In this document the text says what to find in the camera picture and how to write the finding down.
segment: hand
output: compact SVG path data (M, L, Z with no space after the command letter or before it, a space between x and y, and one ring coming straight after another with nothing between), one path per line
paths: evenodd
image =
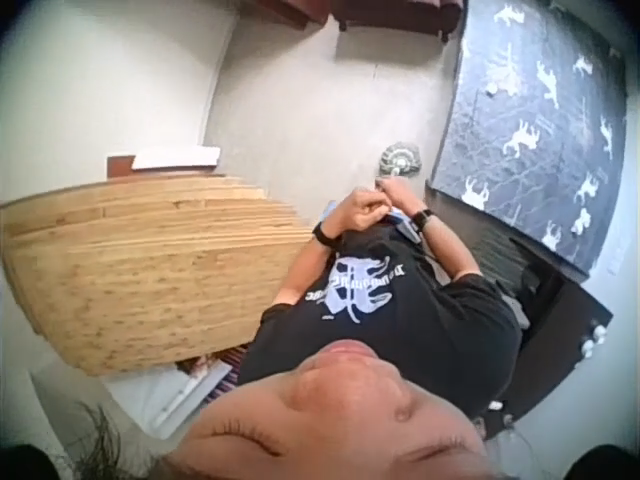
M336 238L346 230L362 231L391 211L391 200L382 192L356 188L322 222L322 232Z
M376 187L384 192L393 206L402 210L407 217L413 217L427 208L427 204L411 191L409 181L404 177L380 177L376 179Z

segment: nose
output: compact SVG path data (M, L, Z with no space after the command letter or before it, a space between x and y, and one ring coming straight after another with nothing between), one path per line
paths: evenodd
M319 353L294 379L291 407L345 427L372 419L406 421L412 411L410 387L391 364L351 352Z

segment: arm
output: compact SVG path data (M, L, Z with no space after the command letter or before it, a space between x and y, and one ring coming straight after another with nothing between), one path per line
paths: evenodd
M391 210L391 201L382 192L354 190L322 222L322 233L338 238L346 230L366 230ZM328 247L312 238L293 260L272 305L295 305L315 282L331 254Z
M442 265L442 268L451 277L452 281L455 282L470 273L482 275L478 263L467 246L438 217L431 217L424 226L422 234L436 260Z
M408 182L402 177L381 178L377 184L389 196L393 205L409 218L427 208L427 204L413 194ZM469 249L442 220L431 217L422 234L436 260L452 281L469 273L482 275Z
M322 231L325 235L329 236L327 229L325 229L324 222ZM304 292L306 292L320 276L330 254L331 250L318 242L315 237L309 240L309 242L302 247L298 255L296 255L296 258L294 258L287 272L287 276L280 285L280 290L273 299L272 305L278 303L295 305Z

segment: wrist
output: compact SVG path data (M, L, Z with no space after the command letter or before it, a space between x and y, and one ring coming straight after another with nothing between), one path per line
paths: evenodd
M344 232L342 222L333 213L329 214L321 224L320 229L328 238L334 240L338 238Z
M403 205L403 208L401 210L407 217L412 218L416 213L419 213L426 208L428 208L426 203L416 199L415 202Z

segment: knob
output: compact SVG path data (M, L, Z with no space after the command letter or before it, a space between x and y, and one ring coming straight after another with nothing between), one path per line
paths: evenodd
M595 346L596 344L593 340L585 340L582 344L582 347L580 347L582 358L584 358L585 360L591 358L591 356L593 355L593 348Z
M595 340L596 345L602 345L607 339L607 329L602 325L598 325L593 329L593 339Z

